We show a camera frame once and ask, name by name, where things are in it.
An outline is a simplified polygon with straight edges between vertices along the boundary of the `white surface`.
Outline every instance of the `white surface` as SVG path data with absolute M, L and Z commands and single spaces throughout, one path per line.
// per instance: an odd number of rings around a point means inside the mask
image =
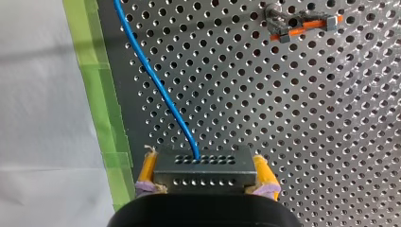
M 0 1 L 0 226 L 106 226 L 113 202 L 62 0 Z

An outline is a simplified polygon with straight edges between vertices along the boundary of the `blue cable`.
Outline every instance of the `blue cable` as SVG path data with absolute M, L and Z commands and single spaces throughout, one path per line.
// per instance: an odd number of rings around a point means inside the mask
M 127 38 L 129 39 L 133 50 L 136 52 L 136 55 L 138 56 L 139 60 L 144 65 L 145 69 L 147 70 L 148 74 L 150 75 L 151 79 L 153 80 L 154 84 L 156 85 L 157 89 L 159 89 L 160 94 L 162 95 L 163 99 L 165 100 L 165 103 L 167 104 L 167 107 L 173 113 L 173 115 L 176 118 L 181 129 L 183 129 L 183 133 L 185 134 L 186 138 L 188 139 L 189 145 L 192 148 L 192 153 L 194 155 L 194 158 L 199 159 L 200 151 L 198 149 L 197 142 L 195 141 L 194 137 L 192 136 L 191 131 L 185 125 L 185 122 L 183 121 L 183 117 L 180 115 L 177 108 L 174 106 L 174 103 L 171 101 L 171 98 L 168 95 L 168 92 L 166 91 L 162 82 L 159 80 L 156 73 L 153 71 L 152 67 L 148 63 L 148 58 L 145 56 L 144 52 L 142 51 L 141 46 L 135 40 L 135 37 L 133 37 L 133 32 L 125 18 L 125 13 L 121 7 L 120 1 L 121 0 L 114 0 L 114 8 L 117 11 L 118 18 L 120 19 L 121 25 L 124 28 Z

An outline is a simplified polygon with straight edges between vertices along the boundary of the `metal block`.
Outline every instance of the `metal block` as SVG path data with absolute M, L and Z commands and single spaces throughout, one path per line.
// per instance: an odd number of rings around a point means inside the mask
M 291 41 L 291 37 L 288 34 L 280 36 L 281 44 L 288 43 L 289 41 Z
M 256 171 L 249 148 L 203 150 L 194 160 L 188 150 L 159 148 L 154 182 L 167 187 L 168 193 L 243 193 L 254 185 Z

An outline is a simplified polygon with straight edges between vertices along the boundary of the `perforated metal panel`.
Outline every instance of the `perforated metal panel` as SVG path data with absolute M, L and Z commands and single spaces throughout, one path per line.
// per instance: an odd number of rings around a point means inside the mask
M 343 14 L 337 32 L 269 42 L 263 8 L 237 0 L 124 0 L 127 19 L 202 149 L 265 154 L 280 202 L 305 226 L 399 226 L 400 1 L 284 1 Z M 133 155 L 189 148 L 121 31 L 99 1 Z

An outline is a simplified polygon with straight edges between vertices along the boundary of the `metal bracket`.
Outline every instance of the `metal bracket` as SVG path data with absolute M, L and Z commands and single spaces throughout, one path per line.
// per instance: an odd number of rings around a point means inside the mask
M 339 17 L 324 12 L 306 12 L 304 10 L 288 15 L 282 12 L 277 4 L 268 4 L 265 8 L 265 19 L 268 24 L 271 40 L 287 43 L 290 37 L 313 28 L 326 31 L 337 29 Z

